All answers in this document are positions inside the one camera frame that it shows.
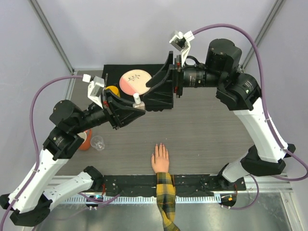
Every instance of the clear plastic cup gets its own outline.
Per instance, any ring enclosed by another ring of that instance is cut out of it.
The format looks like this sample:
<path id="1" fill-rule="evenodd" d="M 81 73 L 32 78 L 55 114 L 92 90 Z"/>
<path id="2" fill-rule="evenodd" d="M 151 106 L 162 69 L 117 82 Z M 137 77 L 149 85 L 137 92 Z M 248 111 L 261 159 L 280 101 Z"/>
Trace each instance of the clear plastic cup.
<path id="1" fill-rule="evenodd" d="M 94 136 L 91 139 L 91 146 L 97 151 L 102 151 L 105 148 L 104 140 L 101 136 Z"/>

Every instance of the plaid shirt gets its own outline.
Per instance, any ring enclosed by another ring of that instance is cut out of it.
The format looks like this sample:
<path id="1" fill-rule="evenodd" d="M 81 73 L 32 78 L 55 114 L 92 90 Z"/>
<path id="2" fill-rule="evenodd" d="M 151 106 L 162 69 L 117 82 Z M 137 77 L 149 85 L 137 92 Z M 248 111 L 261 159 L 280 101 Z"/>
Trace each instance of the plaid shirt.
<path id="1" fill-rule="evenodd" d="M 173 223 L 175 218 L 175 187 L 171 176 L 164 172 L 159 172 L 156 176 L 156 202 L 163 218 L 164 231 L 180 231 Z"/>

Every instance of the metal frame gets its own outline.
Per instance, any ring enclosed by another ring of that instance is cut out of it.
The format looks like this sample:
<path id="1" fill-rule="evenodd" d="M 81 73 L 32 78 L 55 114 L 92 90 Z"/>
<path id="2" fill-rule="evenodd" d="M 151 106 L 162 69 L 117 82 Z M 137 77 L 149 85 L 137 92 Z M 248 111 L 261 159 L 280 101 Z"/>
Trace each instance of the metal frame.
<path id="1" fill-rule="evenodd" d="M 70 100 L 72 97 L 72 93 L 73 93 L 73 89 L 74 89 L 74 84 L 75 84 L 75 78 L 70 78 L 66 87 L 66 91 L 65 91 L 65 96 L 64 99 L 65 100 Z"/>
<path id="2" fill-rule="evenodd" d="M 294 193 L 293 192 L 281 192 L 280 193 L 282 202 L 285 208 L 285 211 L 287 213 L 287 216 L 289 218 L 292 230 L 295 231 L 303 231 L 304 227 L 300 220 L 300 215 L 298 213 L 298 210 L 296 209 L 296 201 L 294 199 Z"/>
<path id="3" fill-rule="evenodd" d="M 50 183 L 48 184 L 47 188 L 55 187 L 63 182 L 66 182 L 67 180 L 70 180 L 74 178 L 75 176 L 54 176 Z M 292 187 L 289 181 L 284 180 L 278 180 L 274 177 L 255 177 L 258 185 L 259 185 L 259 191 L 260 193 L 292 193 Z M 250 176 L 244 177 L 245 183 L 246 183 L 246 191 L 238 191 L 238 193 L 256 193 L 257 188 L 256 184 L 253 181 L 253 179 Z M 234 193 L 234 191 L 216 191 L 214 192 L 216 194 L 220 193 Z"/>
<path id="4" fill-rule="evenodd" d="M 285 3 L 285 0 L 276 0 L 272 9 L 270 10 L 270 13 L 268 14 L 264 24 L 262 25 L 255 43 L 257 46 L 259 46 L 259 44 L 261 43 L 261 41 L 263 40 L 263 38 L 265 37 L 266 33 L 268 32 L 270 26 L 272 25 L 275 17 L 277 16 L 277 14 L 279 13 L 279 11 L 281 10 L 283 4 Z M 251 47 L 247 56 L 244 59 L 244 62 L 242 64 L 242 69 L 245 70 L 245 68 L 247 67 L 248 63 L 250 62 L 252 56 L 254 55 L 255 51 L 254 49 Z"/>
<path id="5" fill-rule="evenodd" d="M 69 72 L 71 74 L 74 73 L 74 69 L 71 65 L 71 63 L 69 62 L 59 40 L 57 39 L 54 31 L 52 30 L 52 27 L 50 26 L 43 10 L 41 9 L 39 3 L 37 0 L 28 0 L 30 5 L 32 6 L 35 14 L 37 15 L 37 17 L 39 18 L 40 22 L 42 23 L 44 29 L 46 30 L 49 38 L 51 39 L 52 43 L 54 44 L 56 50 L 58 51 L 59 55 L 61 56 L 63 62 L 65 63 L 67 69 L 69 70 Z"/>

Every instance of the fingers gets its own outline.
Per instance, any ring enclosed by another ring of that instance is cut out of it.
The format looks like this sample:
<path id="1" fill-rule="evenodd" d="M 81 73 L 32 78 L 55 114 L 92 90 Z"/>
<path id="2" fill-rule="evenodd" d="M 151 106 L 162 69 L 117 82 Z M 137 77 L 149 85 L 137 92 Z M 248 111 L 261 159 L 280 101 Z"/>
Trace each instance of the fingers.
<path id="1" fill-rule="evenodd" d="M 158 145 L 156 144 L 155 146 L 155 157 L 159 157 L 159 152 L 158 152 Z"/>
<path id="2" fill-rule="evenodd" d="M 152 166 L 154 166 L 154 165 L 155 165 L 155 156 L 154 156 L 154 153 L 152 153 L 151 162 L 152 162 Z"/>
<path id="3" fill-rule="evenodd" d="M 165 147 L 164 144 L 163 144 L 163 157 L 164 157 L 164 158 L 166 157 L 166 147 Z"/>
<path id="4" fill-rule="evenodd" d="M 160 143 L 159 145 L 159 155 L 162 156 L 163 155 L 163 144 Z"/>

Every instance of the wooden table surface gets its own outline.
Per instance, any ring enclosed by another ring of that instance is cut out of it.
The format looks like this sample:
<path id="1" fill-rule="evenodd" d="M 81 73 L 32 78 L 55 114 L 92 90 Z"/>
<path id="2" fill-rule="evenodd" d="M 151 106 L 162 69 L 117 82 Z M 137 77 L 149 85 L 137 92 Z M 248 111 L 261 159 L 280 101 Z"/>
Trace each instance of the wooden table surface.
<path id="1" fill-rule="evenodd" d="M 102 71 L 87 71 L 101 76 Z M 76 80 L 71 101 L 86 109 L 87 83 Z M 86 166 L 103 175 L 153 174 L 150 157 L 156 143 L 169 150 L 171 174 L 217 174 L 241 157 L 253 142 L 240 120 L 215 97 L 216 89 L 183 91 L 172 110 L 147 112 L 130 125 L 113 130 L 109 123 L 93 129 L 106 148 L 77 151 L 57 175 L 77 175 Z"/>

